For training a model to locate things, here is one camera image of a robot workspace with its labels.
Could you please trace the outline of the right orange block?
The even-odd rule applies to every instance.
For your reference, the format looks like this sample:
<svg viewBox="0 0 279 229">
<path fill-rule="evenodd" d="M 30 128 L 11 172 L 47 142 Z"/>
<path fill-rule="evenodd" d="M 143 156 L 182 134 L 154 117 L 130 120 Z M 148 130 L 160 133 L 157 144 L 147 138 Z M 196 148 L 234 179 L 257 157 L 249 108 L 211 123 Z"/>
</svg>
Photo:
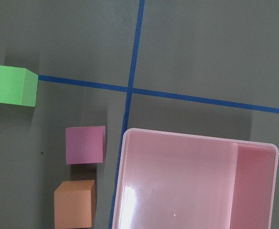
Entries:
<svg viewBox="0 0 279 229">
<path fill-rule="evenodd" d="M 92 227 L 97 207 L 96 196 L 95 180 L 64 181 L 54 192 L 54 227 Z"/>
</svg>

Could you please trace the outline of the pink plastic tray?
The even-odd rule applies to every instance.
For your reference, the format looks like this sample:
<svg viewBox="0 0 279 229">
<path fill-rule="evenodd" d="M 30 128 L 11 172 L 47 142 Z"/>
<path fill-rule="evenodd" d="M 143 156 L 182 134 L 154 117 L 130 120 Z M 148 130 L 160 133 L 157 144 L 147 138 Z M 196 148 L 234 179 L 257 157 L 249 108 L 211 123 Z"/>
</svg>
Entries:
<svg viewBox="0 0 279 229">
<path fill-rule="evenodd" d="M 273 144 L 132 128 L 122 148 L 111 229 L 269 229 Z"/>
</svg>

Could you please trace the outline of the green block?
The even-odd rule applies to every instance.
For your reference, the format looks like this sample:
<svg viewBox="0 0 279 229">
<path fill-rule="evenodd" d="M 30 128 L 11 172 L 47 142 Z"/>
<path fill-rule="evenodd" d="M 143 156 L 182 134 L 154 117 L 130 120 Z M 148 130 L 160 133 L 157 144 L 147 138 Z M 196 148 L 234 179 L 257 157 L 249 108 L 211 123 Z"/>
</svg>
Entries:
<svg viewBox="0 0 279 229">
<path fill-rule="evenodd" d="M 26 68 L 0 65 L 0 103 L 35 107 L 38 75 Z"/>
</svg>

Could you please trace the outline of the right pink block near tray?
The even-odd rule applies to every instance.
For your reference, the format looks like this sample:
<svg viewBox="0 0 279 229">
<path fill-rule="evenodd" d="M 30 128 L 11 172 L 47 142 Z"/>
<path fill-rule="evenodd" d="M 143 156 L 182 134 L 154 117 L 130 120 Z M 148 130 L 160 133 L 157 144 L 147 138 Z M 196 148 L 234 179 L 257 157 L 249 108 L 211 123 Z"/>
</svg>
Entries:
<svg viewBox="0 0 279 229">
<path fill-rule="evenodd" d="M 106 127 L 66 128 L 65 145 L 68 165 L 103 163 L 106 158 Z"/>
</svg>

